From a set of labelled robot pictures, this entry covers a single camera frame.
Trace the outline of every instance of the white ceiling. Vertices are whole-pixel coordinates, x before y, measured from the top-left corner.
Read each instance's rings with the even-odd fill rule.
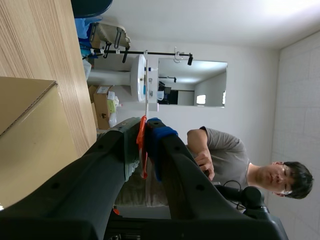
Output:
[[[189,66],[188,60],[175,63],[172,58],[159,59],[159,77],[176,77],[179,84],[197,84],[213,78],[227,70],[226,62],[218,61],[192,61]],[[163,83],[173,83],[173,79],[159,78]]]
[[[320,0],[114,0],[134,40],[280,49],[320,30]]]

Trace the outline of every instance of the blue clamp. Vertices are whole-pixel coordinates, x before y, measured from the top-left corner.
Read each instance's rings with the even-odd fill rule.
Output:
[[[154,161],[155,176],[159,182],[161,182],[160,159],[158,158],[159,140],[171,135],[178,136],[178,132],[164,125],[160,119],[154,117],[147,121],[144,138],[145,147],[148,157]]]

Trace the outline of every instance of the gray t-shirt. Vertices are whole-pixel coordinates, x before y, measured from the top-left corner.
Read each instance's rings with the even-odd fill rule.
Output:
[[[247,187],[247,172],[250,162],[243,142],[229,133],[204,126],[200,129],[206,131],[208,139],[207,146],[214,168],[212,182],[220,182],[221,185],[225,184],[232,188],[239,188],[239,184],[241,189]]]
[[[200,129],[206,131],[207,135],[207,146],[215,173],[212,183],[220,182],[221,185],[225,184],[225,186],[231,188],[239,188],[239,184],[241,189],[247,187],[247,172],[250,162],[242,141],[225,132],[204,126]],[[194,158],[196,157],[196,154],[192,152],[191,154]],[[150,207],[168,205],[165,190],[162,184],[156,180],[153,168],[148,169],[145,199],[146,205]]]
[[[226,184],[227,187],[239,188],[239,185],[234,182],[237,181],[242,189],[247,187],[247,171],[250,162],[244,144],[239,138],[228,133],[204,126],[201,129],[206,131],[207,146],[214,167],[215,176],[212,182],[220,182],[224,185],[231,181]],[[147,162],[147,173],[148,177],[144,180],[140,176],[140,171],[136,170],[123,185],[115,204],[118,206],[167,206],[165,189],[161,182],[157,181],[154,165],[150,160]]]

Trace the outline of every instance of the orange object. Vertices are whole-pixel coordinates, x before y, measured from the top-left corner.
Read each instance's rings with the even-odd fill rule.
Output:
[[[148,176],[148,174],[147,174],[148,154],[147,154],[146,146],[145,146],[146,123],[147,123],[147,116],[144,115],[141,118],[140,129],[139,129],[138,137],[136,138],[136,144],[138,144],[138,146],[139,146],[139,160],[140,160],[140,164],[142,164],[141,177],[143,179],[146,179]]]
[[[116,209],[116,208],[114,208],[114,209],[113,209],[113,212],[114,212],[115,214],[117,214],[117,215],[120,215],[119,210],[118,210],[118,209]]]

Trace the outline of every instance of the mirror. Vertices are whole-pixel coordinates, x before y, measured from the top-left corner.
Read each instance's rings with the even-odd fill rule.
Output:
[[[159,104],[225,107],[227,63],[188,60],[176,63],[172,58],[160,58],[158,68]]]

